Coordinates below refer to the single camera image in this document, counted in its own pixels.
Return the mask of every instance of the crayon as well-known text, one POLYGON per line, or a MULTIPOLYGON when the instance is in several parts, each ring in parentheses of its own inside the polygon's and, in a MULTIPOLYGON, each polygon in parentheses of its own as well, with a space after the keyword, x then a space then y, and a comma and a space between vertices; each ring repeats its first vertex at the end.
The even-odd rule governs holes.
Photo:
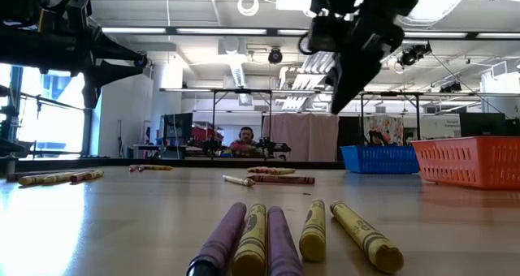
POLYGON ((7 182, 17 182, 20 178, 25 176, 34 176, 34 175, 48 175, 48 174, 55 174, 56 170, 39 170, 39 171, 25 171, 25 172, 18 172, 14 174, 7 174, 7 182))
POLYGON ((253 204, 233 260, 233 276, 264 276, 266 272, 266 223, 266 206, 259 203, 253 204))
POLYGON ((286 169, 286 168, 269 168, 267 169, 267 173, 270 175, 288 175, 288 174, 294 174, 296 172, 295 169, 286 169))
POLYGON ((303 276, 298 252, 291 231, 285 220, 284 211, 277 206, 267 212, 268 272, 269 276, 303 276))
POLYGON ((404 265, 399 249, 345 203, 335 201, 331 211, 336 220, 363 250, 370 262, 385 273, 395 273, 404 265))
POLYGON ((247 208, 237 202, 229 209, 222 221, 211 233, 198 254, 189 263, 187 276, 224 275, 226 264, 241 232, 247 208))
POLYGON ((265 173, 267 173, 267 170, 269 170, 269 168, 267 166, 255 166, 255 167, 250 167, 249 169, 247 169, 247 172, 265 174, 265 173))
POLYGON ((61 174, 49 174, 47 175, 42 183, 62 183, 70 182, 71 177, 74 175, 73 172, 61 173, 61 174))
POLYGON ((312 200, 300 237, 300 253, 305 261, 325 259, 325 203, 312 200))
POLYGON ((229 175, 223 175, 222 177, 224 178, 224 180, 226 180, 230 183, 238 183, 243 186, 251 187, 255 184, 255 182, 252 179, 239 179, 239 178, 235 178, 235 177, 232 177, 229 175))
POLYGON ((90 180, 102 177, 104 175, 103 170, 88 170, 74 174, 71 177, 71 182, 76 183, 82 180, 90 180))
POLYGON ((143 170, 173 170, 171 166, 155 166, 155 165, 140 165, 137 169, 142 172, 143 170))
POLYGON ((313 177, 300 177, 292 175, 250 175, 248 179, 252 179, 257 183, 300 183, 314 184, 313 177))
POLYGON ((30 185, 30 184, 37 184, 37 183, 50 183, 50 179, 46 180, 46 178, 52 176, 52 175, 69 175, 73 174, 72 172, 62 172, 62 173, 51 173, 51 174, 43 174, 43 175, 28 175, 24 176, 18 179, 18 183, 24 186, 30 185))

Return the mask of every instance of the orange basket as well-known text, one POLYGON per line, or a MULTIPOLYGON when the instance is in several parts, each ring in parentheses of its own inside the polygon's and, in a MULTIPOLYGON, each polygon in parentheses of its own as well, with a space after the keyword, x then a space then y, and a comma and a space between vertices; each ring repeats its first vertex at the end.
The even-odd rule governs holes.
POLYGON ((520 189, 520 137, 413 141, 421 177, 483 189, 520 189))

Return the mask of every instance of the monitor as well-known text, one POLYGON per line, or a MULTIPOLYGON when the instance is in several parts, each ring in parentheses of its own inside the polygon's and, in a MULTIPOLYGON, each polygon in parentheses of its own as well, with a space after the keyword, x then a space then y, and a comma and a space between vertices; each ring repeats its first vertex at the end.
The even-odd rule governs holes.
POLYGON ((500 136, 505 114, 460 113, 461 136, 500 136))

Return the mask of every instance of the plastic basket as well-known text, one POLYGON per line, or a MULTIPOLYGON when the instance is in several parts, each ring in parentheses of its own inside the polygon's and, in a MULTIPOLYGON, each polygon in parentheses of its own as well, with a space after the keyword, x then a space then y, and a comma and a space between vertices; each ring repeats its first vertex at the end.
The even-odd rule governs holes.
POLYGON ((344 167, 361 174, 413 174, 419 172, 411 146, 342 146, 344 167))
POLYGON ((520 189, 520 138, 413 141, 421 177, 484 189, 520 189))

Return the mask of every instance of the white curtain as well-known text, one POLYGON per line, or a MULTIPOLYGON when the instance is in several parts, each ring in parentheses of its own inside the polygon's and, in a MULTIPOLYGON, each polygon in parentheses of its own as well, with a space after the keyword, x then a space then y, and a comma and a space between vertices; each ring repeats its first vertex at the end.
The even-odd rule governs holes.
MULTIPOLYGON (((262 133, 269 136, 269 117, 262 133)), ((290 162, 334 162, 339 118, 325 114, 274 114, 271 141, 287 143, 292 149, 290 162)))

